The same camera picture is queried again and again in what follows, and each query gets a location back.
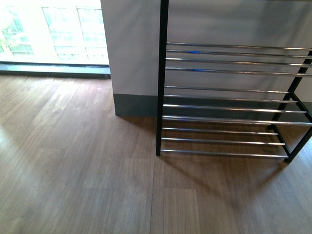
window sill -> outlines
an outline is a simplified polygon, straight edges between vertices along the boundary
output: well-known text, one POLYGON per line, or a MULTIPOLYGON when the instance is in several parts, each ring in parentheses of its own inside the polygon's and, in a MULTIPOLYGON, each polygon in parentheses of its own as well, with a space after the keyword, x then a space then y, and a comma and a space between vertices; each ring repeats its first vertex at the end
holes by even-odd
POLYGON ((0 62, 1 75, 110 79, 108 65, 0 62))

wooden floor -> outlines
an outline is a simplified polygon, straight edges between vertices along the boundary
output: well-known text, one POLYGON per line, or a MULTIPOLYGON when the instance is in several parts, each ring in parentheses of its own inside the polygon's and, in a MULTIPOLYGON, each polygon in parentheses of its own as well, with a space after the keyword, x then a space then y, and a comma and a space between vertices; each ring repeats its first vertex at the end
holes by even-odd
POLYGON ((0 76, 0 234, 312 233, 311 141, 289 165, 156 157, 155 129, 110 80, 0 76))

metal bar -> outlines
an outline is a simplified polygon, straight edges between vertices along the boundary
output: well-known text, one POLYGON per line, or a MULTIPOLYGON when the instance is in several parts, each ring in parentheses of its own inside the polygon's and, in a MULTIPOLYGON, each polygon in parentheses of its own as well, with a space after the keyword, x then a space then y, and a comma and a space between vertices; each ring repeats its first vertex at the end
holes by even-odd
POLYGON ((214 52, 214 51, 197 51, 197 50, 167 50, 167 53, 197 54, 197 55, 228 55, 228 56, 245 56, 245 57, 271 57, 271 58, 290 58, 290 59, 312 59, 312 56, 306 56, 306 55, 274 55, 274 54, 214 52))
POLYGON ((188 86, 171 86, 166 85, 167 89, 193 89, 207 91, 226 91, 226 92, 248 92, 248 93, 270 93, 270 94, 287 94, 287 91, 271 91, 271 90, 247 90, 247 89, 219 89, 219 88, 203 88, 203 87, 188 87, 188 86))
POLYGON ((291 151, 290 151, 288 145, 286 144, 286 141, 284 140, 281 132, 279 131, 279 129, 277 128, 276 125, 272 125, 272 126, 273 126, 274 132, 277 133, 277 138, 278 138, 279 142, 284 143, 283 148, 284 148, 286 154, 289 156, 291 154, 291 151))
POLYGON ((203 97, 191 95, 169 95, 165 94, 165 98, 198 98, 207 100, 224 100, 224 101, 250 101, 250 102, 277 102, 277 103, 297 103, 297 101, 283 101, 283 100, 266 100, 266 99, 245 99, 245 98, 228 98, 228 97, 203 97))
POLYGON ((171 152, 171 153, 197 154, 197 155, 287 158, 287 156, 283 156, 283 155, 235 154, 235 153, 223 153, 223 152, 192 151, 192 150, 168 150, 168 149, 162 149, 161 151, 162 152, 171 152))
POLYGON ((198 132, 198 133, 226 133, 226 134, 247 134, 260 136, 275 136, 277 133, 264 132, 242 132, 242 131, 223 131, 223 130, 208 130, 208 129, 191 129, 191 128, 162 128, 163 131, 182 131, 182 132, 198 132))
POLYGON ((312 137, 312 127, 303 136, 303 138, 300 140, 300 142, 297 144, 297 146, 291 152, 289 157, 287 159, 285 159, 285 162, 290 163, 294 159, 294 157, 296 157, 296 155, 300 152, 300 150, 305 146, 305 144, 309 141, 309 139, 311 137, 312 137))
POLYGON ((166 74, 166 50, 168 27, 169 0, 160 3, 160 28, 159 28, 159 63, 158 63, 158 100, 157 100, 157 129, 156 129, 156 155, 160 155, 161 127, 164 102, 164 86, 166 74))
POLYGON ((233 71, 233 70, 197 69, 197 68, 181 68, 181 67, 166 67, 166 70, 181 71, 181 72, 207 72, 207 73, 258 75, 258 76, 312 77, 312 74, 288 73, 288 72, 233 71))
POLYGON ((208 59, 188 59, 188 58, 166 58, 167 61, 176 62, 199 62, 199 63, 220 63, 233 65, 252 65, 252 66, 289 66, 289 67, 312 67, 311 64, 300 63, 280 63, 280 62, 252 62, 252 61, 225 61, 225 60, 208 60, 208 59))
MULTIPOLYGON (((310 51, 308 53, 308 56, 312 56, 312 51, 310 51)), ((311 64, 312 63, 312 59, 305 59, 304 64, 311 64)), ((306 73, 307 72, 307 68, 306 67, 301 67, 298 71, 298 73, 306 73)), ((298 76, 298 77, 295 77, 292 81, 292 84, 290 85, 289 89, 288 89, 288 94, 286 94, 283 98, 283 100, 290 100, 291 99, 291 93, 294 93, 296 88, 298 87, 299 83, 301 82, 302 80, 302 76, 298 76)), ((278 110, 284 110, 286 108, 287 104, 285 103, 281 103, 278 107, 278 110)), ((273 116, 272 120, 273 121, 278 121, 279 118, 281 117, 281 114, 280 113, 277 113, 273 116)))
POLYGON ((196 46, 196 47, 212 47, 212 48, 233 48, 233 49, 273 49, 273 50, 311 51, 311 48, 272 47, 272 46, 250 46, 250 45, 216 45, 216 44, 176 43, 176 42, 168 42, 167 45, 196 46))
POLYGON ((247 145, 269 145, 269 146, 279 146, 285 145, 284 143, 275 142, 253 142, 253 141, 234 141, 234 140, 210 140, 210 139, 186 139, 186 138, 169 138, 163 137, 162 140, 169 141, 183 141, 183 142, 199 142, 199 143, 219 143, 219 144, 247 144, 247 145))
POLYGON ((303 102, 298 98, 295 93, 291 93, 290 95, 293 100, 297 101, 297 106, 299 107, 299 109, 306 112, 305 116, 307 117, 307 119, 312 122, 312 113, 308 110, 305 104, 303 104, 303 102))
POLYGON ((189 116, 163 116, 163 120, 211 122, 211 123, 233 123, 233 124, 258 124, 258 125, 270 125, 270 124, 301 125, 301 126, 312 125, 312 123, 307 123, 307 122, 249 120, 249 119, 231 119, 231 118, 208 118, 208 117, 189 117, 189 116))
POLYGON ((170 108, 188 108, 188 109, 204 109, 204 110, 221 110, 221 111, 251 111, 251 112, 268 112, 268 113, 297 113, 305 114, 306 111, 281 111, 271 109, 250 109, 250 108, 233 108, 233 107, 220 107, 220 106, 192 106, 192 105, 175 105, 163 104, 164 107, 170 108))

window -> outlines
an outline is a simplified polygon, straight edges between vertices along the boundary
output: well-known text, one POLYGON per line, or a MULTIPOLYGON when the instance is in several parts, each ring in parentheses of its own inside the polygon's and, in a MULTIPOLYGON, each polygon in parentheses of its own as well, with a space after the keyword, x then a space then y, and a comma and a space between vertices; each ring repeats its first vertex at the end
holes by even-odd
POLYGON ((30 1, 0 7, 0 60, 109 64, 100 0, 30 1))
POLYGON ((0 53, 6 52, 9 57, 15 56, 22 61, 33 56, 32 46, 29 44, 15 7, 2 7, 0 14, 2 15, 0 53))

dark baseboard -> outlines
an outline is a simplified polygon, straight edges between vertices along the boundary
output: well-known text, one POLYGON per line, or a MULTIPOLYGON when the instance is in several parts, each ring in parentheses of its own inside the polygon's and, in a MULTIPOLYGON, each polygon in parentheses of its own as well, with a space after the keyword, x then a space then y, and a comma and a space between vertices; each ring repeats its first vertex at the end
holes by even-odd
POLYGON ((0 62, 1 75, 110 79, 107 65, 0 62))
POLYGON ((114 94, 117 116, 157 116, 157 96, 114 94))
MULTIPOLYGON (((140 96, 114 94, 115 110, 118 116, 157 116, 157 97, 156 96, 140 96)), ((220 101, 206 99, 189 99, 189 98, 168 98, 167 103, 174 104, 191 104, 191 105, 207 105, 207 106, 232 106, 244 107, 251 109, 276 109, 278 104, 255 103, 242 101, 220 101)), ((304 102, 309 110, 312 110, 312 102, 304 102)), ((295 104, 289 104, 286 110, 299 110, 295 104)), ((240 118, 240 119, 258 119, 271 120, 273 114, 246 112, 246 111, 220 111, 220 110, 196 110, 192 109, 164 109, 165 115, 181 115, 181 116, 198 116, 198 117, 221 117, 221 118, 240 118)), ((303 114, 282 114, 282 121, 307 121, 303 114)))

